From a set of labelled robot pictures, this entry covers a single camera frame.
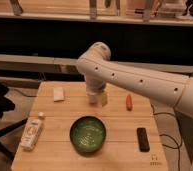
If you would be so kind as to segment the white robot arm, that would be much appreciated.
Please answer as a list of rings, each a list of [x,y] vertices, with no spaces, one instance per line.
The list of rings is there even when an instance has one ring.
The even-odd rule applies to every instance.
[[[133,91],[173,107],[193,118],[193,73],[190,76],[129,67],[110,61],[103,42],[94,43],[77,60],[90,96],[101,93],[107,83]]]

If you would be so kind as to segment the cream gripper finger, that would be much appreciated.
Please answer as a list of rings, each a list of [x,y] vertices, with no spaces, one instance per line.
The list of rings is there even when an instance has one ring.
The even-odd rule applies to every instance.
[[[98,103],[98,96],[97,95],[90,95],[89,96],[89,102],[91,104],[97,104]]]
[[[101,94],[100,94],[100,103],[101,103],[101,106],[104,107],[107,105],[108,103],[108,95],[107,95],[107,92],[106,91],[103,91]]]

